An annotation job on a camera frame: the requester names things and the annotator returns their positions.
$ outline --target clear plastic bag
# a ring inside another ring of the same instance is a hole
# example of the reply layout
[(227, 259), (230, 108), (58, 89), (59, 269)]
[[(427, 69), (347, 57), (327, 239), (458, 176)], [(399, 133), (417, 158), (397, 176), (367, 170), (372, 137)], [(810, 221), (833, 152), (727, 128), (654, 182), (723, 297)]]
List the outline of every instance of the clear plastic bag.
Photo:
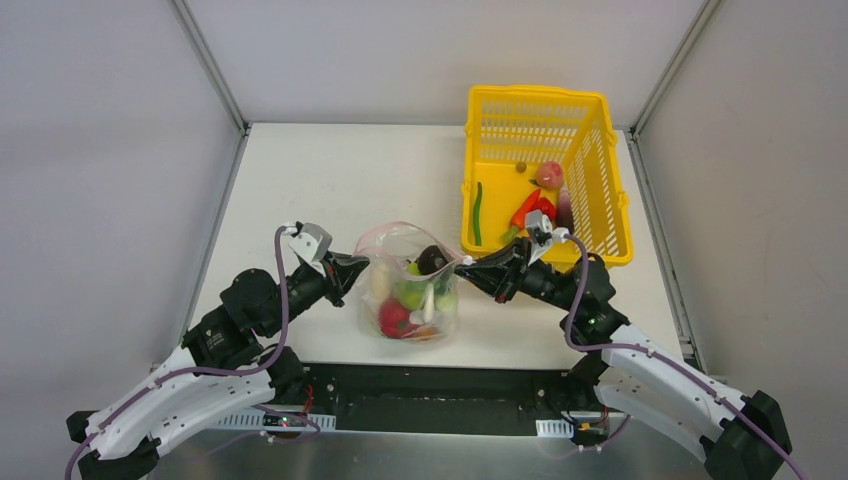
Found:
[(357, 288), (363, 318), (375, 333), (421, 341), (456, 329), (459, 293), (453, 271), (462, 255), (406, 222), (366, 233), (355, 254), (371, 259)]

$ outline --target yellow plastic crate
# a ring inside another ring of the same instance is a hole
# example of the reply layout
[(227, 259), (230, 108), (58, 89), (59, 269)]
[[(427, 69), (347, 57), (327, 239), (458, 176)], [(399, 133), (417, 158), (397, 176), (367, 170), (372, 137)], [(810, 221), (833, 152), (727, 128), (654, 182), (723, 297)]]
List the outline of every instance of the yellow plastic crate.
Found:
[[(504, 246), (500, 237), (510, 218), (537, 188), (529, 180), (542, 162), (555, 161), (562, 165), (571, 193), (575, 235), (607, 266), (633, 259), (628, 198), (615, 157), (617, 137), (603, 95), (477, 85), (469, 95), (465, 133), (460, 243), (466, 253), (479, 257)], [(518, 162), (527, 164), (524, 173), (516, 171)], [(480, 246), (474, 244), (472, 223), (477, 182), (483, 185)], [(557, 192), (543, 190), (543, 195), (556, 205)], [(542, 258), (564, 270), (579, 256), (577, 246), (569, 242), (555, 245)]]

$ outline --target white wall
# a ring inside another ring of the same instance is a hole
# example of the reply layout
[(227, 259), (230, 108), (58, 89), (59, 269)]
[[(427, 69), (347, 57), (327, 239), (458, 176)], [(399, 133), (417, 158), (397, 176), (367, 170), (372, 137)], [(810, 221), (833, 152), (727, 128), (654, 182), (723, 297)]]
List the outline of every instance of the white wall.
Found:
[(0, 6), (0, 477), (173, 346), (236, 144), (167, 1)]
[(848, 470), (846, 24), (724, 2), (641, 142), (708, 367), (780, 402), (812, 478)]
[(702, 1), (189, 3), (250, 121), (462, 124), (485, 83), (600, 91), (630, 125)]

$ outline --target white table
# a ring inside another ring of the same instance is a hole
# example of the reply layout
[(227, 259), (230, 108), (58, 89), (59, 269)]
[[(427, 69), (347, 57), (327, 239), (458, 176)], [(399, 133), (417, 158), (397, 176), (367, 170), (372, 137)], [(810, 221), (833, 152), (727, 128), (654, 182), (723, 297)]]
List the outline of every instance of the white table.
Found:
[[(645, 208), (624, 141), (616, 145), (630, 196), (633, 262), (611, 271), (613, 306), (656, 342), (680, 356)], [(250, 132), (191, 325), (220, 304), (236, 274), (258, 267), (276, 277), (273, 235), (300, 220), (333, 235), (349, 253), (377, 225), (406, 220), (459, 250), (465, 151), (463, 127), (256, 124)], [(297, 265), (287, 247), (287, 273)], [(321, 301), (297, 318), (288, 344), (301, 361), (354, 364), (567, 369), (581, 354), (559, 328), (564, 313), (522, 294), (498, 305), (470, 284), (460, 286), (460, 328), (434, 342), (376, 336), (359, 320), (358, 292), (344, 308)]]

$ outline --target red pepper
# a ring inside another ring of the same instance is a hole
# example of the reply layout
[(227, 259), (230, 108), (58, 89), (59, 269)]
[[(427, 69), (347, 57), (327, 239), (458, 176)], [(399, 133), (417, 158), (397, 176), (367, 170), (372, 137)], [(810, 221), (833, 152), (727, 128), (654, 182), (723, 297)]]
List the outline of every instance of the red pepper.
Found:
[(542, 195), (542, 189), (537, 188), (535, 192), (531, 193), (524, 203), (518, 207), (518, 210), (512, 215), (512, 219), (509, 221), (509, 230), (501, 236), (501, 241), (504, 243), (509, 243), (513, 238), (518, 235), (518, 232), (524, 230), (524, 217), (533, 211), (533, 206), (536, 205), (536, 202), (539, 200), (539, 196)]
[(541, 210), (541, 212), (550, 219), (551, 223), (556, 222), (556, 206), (551, 203), (546, 197), (539, 197), (533, 210)]

